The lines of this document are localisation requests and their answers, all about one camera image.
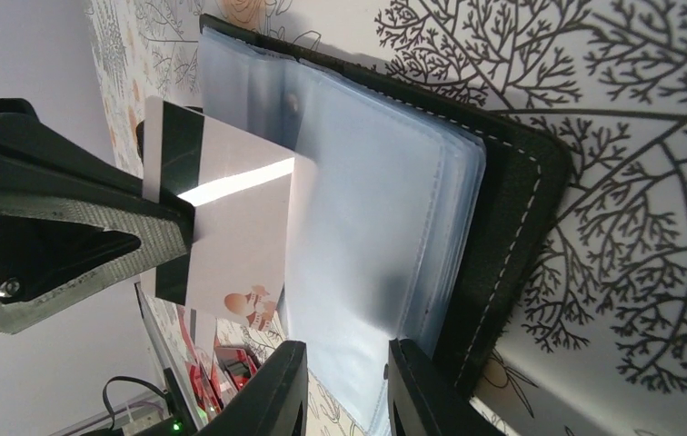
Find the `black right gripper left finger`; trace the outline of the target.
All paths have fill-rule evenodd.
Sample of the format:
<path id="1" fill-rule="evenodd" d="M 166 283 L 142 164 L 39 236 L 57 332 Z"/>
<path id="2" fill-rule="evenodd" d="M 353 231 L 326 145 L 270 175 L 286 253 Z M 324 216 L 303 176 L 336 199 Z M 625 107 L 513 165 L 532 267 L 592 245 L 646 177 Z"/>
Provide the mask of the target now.
<path id="1" fill-rule="evenodd" d="M 306 344 L 282 342 L 224 411 L 197 436 L 306 434 Z"/>

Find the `white floral card top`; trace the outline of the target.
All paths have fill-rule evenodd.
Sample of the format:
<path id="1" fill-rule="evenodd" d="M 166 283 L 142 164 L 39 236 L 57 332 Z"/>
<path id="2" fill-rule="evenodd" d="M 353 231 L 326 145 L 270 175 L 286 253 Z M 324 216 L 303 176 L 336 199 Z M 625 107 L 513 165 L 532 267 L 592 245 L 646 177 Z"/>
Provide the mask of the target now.
<path id="1" fill-rule="evenodd" d="M 194 217 L 190 252 L 174 279 L 184 306 L 268 330 L 314 162 L 158 96 L 144 103 L 142 148 L 144 198 L 180 201 Z"/>

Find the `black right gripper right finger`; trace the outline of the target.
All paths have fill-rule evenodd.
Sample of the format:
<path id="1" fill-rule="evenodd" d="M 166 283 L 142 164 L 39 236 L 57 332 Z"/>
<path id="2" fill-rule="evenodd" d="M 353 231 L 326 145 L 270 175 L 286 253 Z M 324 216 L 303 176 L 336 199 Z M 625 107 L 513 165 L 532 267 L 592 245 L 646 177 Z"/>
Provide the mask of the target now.
<path id="1" fill-rule="evenodd" d="M 499 436 L 409 339 L 389 341 L 388 411 L 392 435 Z"/>

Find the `floral patterned table mat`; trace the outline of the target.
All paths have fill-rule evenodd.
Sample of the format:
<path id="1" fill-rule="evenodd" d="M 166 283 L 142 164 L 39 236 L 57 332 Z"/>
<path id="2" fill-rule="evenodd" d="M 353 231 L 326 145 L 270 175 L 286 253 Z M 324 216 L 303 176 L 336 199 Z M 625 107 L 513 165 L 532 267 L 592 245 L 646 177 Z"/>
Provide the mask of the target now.
<path id="1" fill-rule="evenodd" d="M 118 166 L 199 104 L 215 15 L 554 134 L 566 195 L 472 403 L 507 435 L 687 435 L 687 1 L 83 1 Z"/>

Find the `black card holder wallet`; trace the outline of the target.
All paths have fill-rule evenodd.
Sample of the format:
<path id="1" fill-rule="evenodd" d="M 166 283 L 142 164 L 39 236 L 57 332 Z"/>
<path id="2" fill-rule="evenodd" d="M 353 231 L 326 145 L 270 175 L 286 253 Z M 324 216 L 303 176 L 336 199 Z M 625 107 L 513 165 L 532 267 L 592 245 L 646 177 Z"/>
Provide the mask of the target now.
<path id="1" fill-rule="evenodd" d="M 200 29 L 204 112 L 315 165 L 284 278 L 312 374 L 387 435 L 388 344 L 411 339 L 467 403 L 565 190 L 566 145 L 212 15 Z"/>

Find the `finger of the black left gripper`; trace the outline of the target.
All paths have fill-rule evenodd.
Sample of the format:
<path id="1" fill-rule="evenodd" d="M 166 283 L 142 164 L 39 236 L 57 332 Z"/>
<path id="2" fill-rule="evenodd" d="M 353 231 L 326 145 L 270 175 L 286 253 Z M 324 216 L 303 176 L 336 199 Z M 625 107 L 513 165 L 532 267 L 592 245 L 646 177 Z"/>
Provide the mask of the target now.
<path id="1" fill-rule="evenodd" d="M 188 254 L 193 207 L 0 99 L 0 334 L 21 332 Z"/>

